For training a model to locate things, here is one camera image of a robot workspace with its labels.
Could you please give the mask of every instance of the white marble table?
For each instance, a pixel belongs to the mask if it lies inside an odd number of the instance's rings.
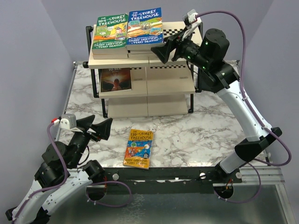
[[[90,70],[82,65],[77,68],[66,113],[75,114],[77,119],[94,114],[94,124],[105,119],[101,100],[93,97]],[[204,91],[194,95],[192,114],[113,119],[108,141],[90,141],[89,159],[98,160],[102,167],[123,167],[131,128],[154,132],[150,167],[214,166],[244,139],[241,126],[226,104],[217,95]],[[72,132],[62,130],[58,140],[68,144],[71,137]]]

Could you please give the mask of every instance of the bolt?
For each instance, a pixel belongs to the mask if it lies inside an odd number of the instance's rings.
[[[118,174],[113,174],[113,175],[112,175],[112,179],[113,179],[114,181],[117,181],[119,178],[120,178],[120,176],[119,176]]]
[[[200,173],[200,175],[199,175],[199,177],[200,177],[200,179],[205,179],[206,178],[206,174],[205,173]]]
[[[237,172],[237,173],[235,174],[235,176],[236,176],[236,178],[238,178],[238,179],[241,179],[241,178],[242,178],[242,174],[241,174],[240,172]]]

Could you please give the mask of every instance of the children's book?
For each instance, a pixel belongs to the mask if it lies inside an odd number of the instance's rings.
[[[123,165],[148,169],[154,133],[131,129]]]
[[[132,11],[128,18],[128,50],[142,50],[163,43],[161,8]]]
[[[93,54],[127,54],[127,24],[127,14],[99,17],[93,31]]]

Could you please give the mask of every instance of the grey wall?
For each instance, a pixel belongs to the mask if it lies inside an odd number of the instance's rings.
[[[29,190],[72,60],[40,0],[0,1],[0,223]]]
[[[163,21],[181,21],[182,15],[193,8],[198,13],[227,10],[240,17],[249,43],[272,2],[273,0],[42,0],[73,61],[88,60],[85,27],[93,25],[99,16],[162,7]],[[220,28],[226,33],[231,42],[226,59],[241,59],[242,36],[234,19],[228,15],[207,15],[202,20],[204,30]]]
[[[281,127],[292,151],[291,163],[282,169],[299,223],[298,8],[298,0],[274,0],[247,48],[245,87],[264,117]],[[275,143],[271,149],[274,161],[286,161],[282,146]]]

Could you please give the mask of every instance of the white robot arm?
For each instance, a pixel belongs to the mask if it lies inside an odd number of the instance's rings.
[[[64,172],[66,168],[77,168],[90,139],[99,141],[109,138],[112,119],[93,125],[94,118],[92,115],[76,120],[75,115],[64,114],[52,121],[62,129],[73,131],[74,135],[69,145],[57,141],[47,147],[42,155],[44,162],[35,174],[29,192],[19,206],[6,211],[8,220],[13,221],[13,224],[47,223],[50,215],[80,188],[104,180],[104,169],[97,161],[88,161],[74,178],[66,179],[69,173],[65,176]],[[57,153],[60,153],[62,161],[65,162],[65,168]]]
[[[216,165],[219,175],[229,175],[253,160],[275,140],[275,137],[261,127],[244,100],[250,102],[267,129],[276,136],[280,136],[282,132],[279,127],[273,128],[262,117],[248,96],[243,99],[239,75],[223,60],[229,47],[225,34],[219,29],[209,29],[201,46],[198,46],[191,37],[193,30],[201,24],[199,15],[193,9],[183,19],[186,28],[178,34],[166,37],[163,45],[152,47],[151,51],[162,63],[167,63],[170,53],[175,50],[172,61],[184,58],[196,65],[200,70],[202,82],[207,86],[204,90],[216,93],[239,121],[246,138],[235,146],[234,152]]]

